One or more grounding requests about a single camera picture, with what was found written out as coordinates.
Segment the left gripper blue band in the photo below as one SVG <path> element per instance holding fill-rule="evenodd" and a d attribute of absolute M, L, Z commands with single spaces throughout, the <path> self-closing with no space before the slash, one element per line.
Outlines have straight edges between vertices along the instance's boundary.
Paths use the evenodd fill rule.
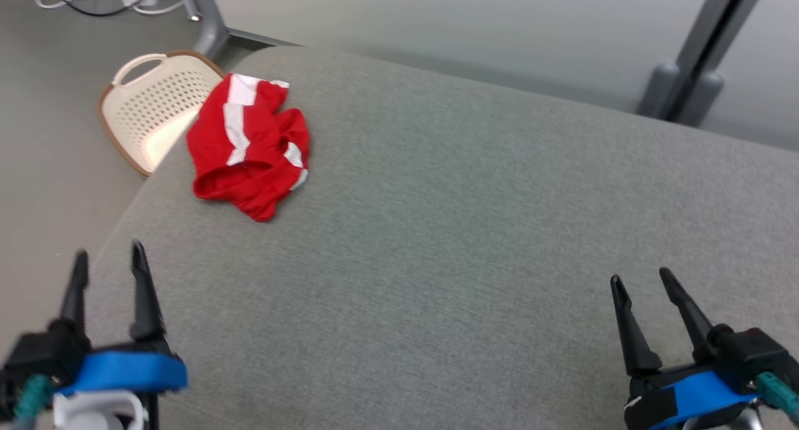
<path fill-rule="evenodd" d="M 131 244 L 134 322 L 129 336 L 137 344 L 165 344 L 166 328 L 143 243 Z M 77 251 L 59 317 L 74 331 L 86 331 L 85 291 L 89 255 Z M 84 359 L 76 381 L 52 399 L 57 429 L 159 429 L 159 397 L 189 385 L 185 363 L 160 351 L 100 351 Z"/>

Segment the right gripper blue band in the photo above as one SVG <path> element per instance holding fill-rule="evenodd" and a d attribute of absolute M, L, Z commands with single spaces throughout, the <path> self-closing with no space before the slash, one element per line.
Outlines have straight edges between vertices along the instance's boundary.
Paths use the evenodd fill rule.
<path fill-rule="evenodd" d="M 712 325 L 705 313 L 665 266 L 659 276 L 669 300 L 687 329 L 696 363 L 711 363 L 708 342 Z M 662 371 L 662 361 L 648 345 L 632 311 L 632 300 L 621 276 L 610 278 L 617 331 L 630 397 L 623 410 L 628 429 L 710 429 L 733 424 L 756 398 L 761 368 L 745 364 L 718 373 L 710 365 L 685 365 Z"/>

